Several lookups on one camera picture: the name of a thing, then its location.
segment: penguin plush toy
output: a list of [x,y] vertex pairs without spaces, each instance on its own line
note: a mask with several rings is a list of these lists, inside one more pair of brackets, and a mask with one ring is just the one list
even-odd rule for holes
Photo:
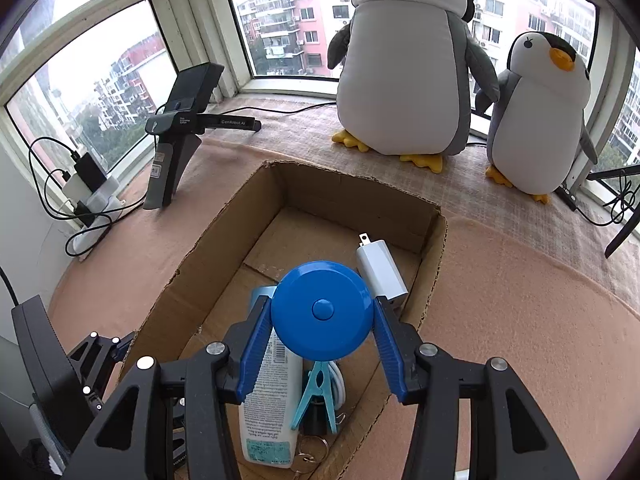
[[491,60],[466,22],[473,0],[351,0],[353,18],[332,39],[328,66],[344,61],[334,142],[401,155],[434,173],[442,155],[466,146],[471,121],[468,70],[493,102]]
[[[507,70],[498,81],[500,100],[489,128],[491,166],[486,176],[548,203],[548,194],[569,173],[578,143],[591,162],[598,162],[584,126],[589,72],[562,38],[525,32],[513,42]],[[484,91],[476,94],[477,111],[484,112],[491,102]]]

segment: cardboard box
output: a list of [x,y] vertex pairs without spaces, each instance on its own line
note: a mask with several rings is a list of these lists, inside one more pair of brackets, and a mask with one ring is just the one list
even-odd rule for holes
[[[231,324],[246,318],[255,287],[277,284],[299,264],[333,260],[355,269],[363,232],[388,244],[410,291],[401,319],[419,327],[438,277],[446,231],[437,205],[399,189],[296,162],[265,163],[182,261],[137,334],[123,373],[141,356],[160,362],[188,358],[221,340]],[[327,439],[329,455],[303,478],[339,478],[390,396],[372,334],[339,365],[347,391],[340,411],[346,418],[338,435]],[[242,477],[292,478],[290,470],[244,461],[238,408],[227,411]],[[180,476],[187,478],[185,471]]]

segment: white bottle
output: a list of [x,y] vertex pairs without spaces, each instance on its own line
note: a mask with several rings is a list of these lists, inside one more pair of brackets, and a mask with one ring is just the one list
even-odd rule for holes
[[[275,287],[254,290],[272,296]],[[240,439],[245,460],[289,468],[296,453],[298,430],[291,422],[302,396],[302,357],[286,348],[271,331],[253,393],[240,405]]]

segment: yellow penguin foot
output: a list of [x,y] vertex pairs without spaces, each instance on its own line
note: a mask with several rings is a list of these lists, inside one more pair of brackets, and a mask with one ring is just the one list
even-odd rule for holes
[[353,148],[354,146],[357,146],[361,153],[367,153],[369,151],[369,146],[367,146],[364,142],[360,142],[347,130],[342,130],[341,132],[334,134],[331,140],[333,142],[341,142],[347,148]]
[[495,180],[496,184],[504,184],[506,187],[513,187],[513,184],[507,180],[507,178],[497,170],[494,165],[489,166],[484,172],[487,178]]
[[529,195],[536,202],[542,202],[543,204],[548,204],[551,202],[551,197],[549,195]]
[[433,173],[442,172],[442,155],[400,155],[401,162],[414,163],[418,168],[429,168]]

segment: metal screw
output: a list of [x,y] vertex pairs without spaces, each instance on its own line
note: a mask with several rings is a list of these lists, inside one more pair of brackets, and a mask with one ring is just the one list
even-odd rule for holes
[[154,365],[154,362],[155,361],[151,356],[146,355],[138,359],[138,368],[140,368],[141,370],[149,370],[149,368]]
[[220,355],[225,351],[225,344],[219,341],[207,345],[207,354]]
[[424,343],[420,345],[420,353],[425,357],[433,357],[438,353],[438,347],[431,343]]
[[507,364],[507,361],[505,361],[501,357],[494,357],[493,359],[491,359],[491,368],[493,368],[494,370],[498,370],[499,372],[503,372],[508,367],[509,367],[509,365]]

